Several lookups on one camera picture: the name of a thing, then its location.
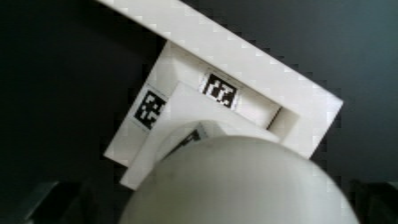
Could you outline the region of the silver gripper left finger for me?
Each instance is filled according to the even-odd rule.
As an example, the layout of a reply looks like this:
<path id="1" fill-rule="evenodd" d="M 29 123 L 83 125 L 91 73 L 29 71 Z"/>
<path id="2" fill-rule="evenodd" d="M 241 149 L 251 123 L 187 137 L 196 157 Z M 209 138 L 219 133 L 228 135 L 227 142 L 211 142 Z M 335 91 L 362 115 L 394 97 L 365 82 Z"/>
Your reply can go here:
<path id="1" fill-rule="evenodd" d="M 24 224 L 99 224 L 99 203 L 86 183 L 43 184 Z"/>

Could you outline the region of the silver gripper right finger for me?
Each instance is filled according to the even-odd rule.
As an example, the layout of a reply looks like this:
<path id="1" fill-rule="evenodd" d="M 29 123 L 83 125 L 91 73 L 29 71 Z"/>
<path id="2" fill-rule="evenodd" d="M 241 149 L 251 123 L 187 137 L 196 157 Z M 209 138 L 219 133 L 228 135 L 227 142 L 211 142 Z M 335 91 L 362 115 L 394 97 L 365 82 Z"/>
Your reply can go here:
<path id="1" fill-rule="evenodd" d="M 351 193 L 362 224 L 398 224 L 398 182 L 354 180 Z"/>

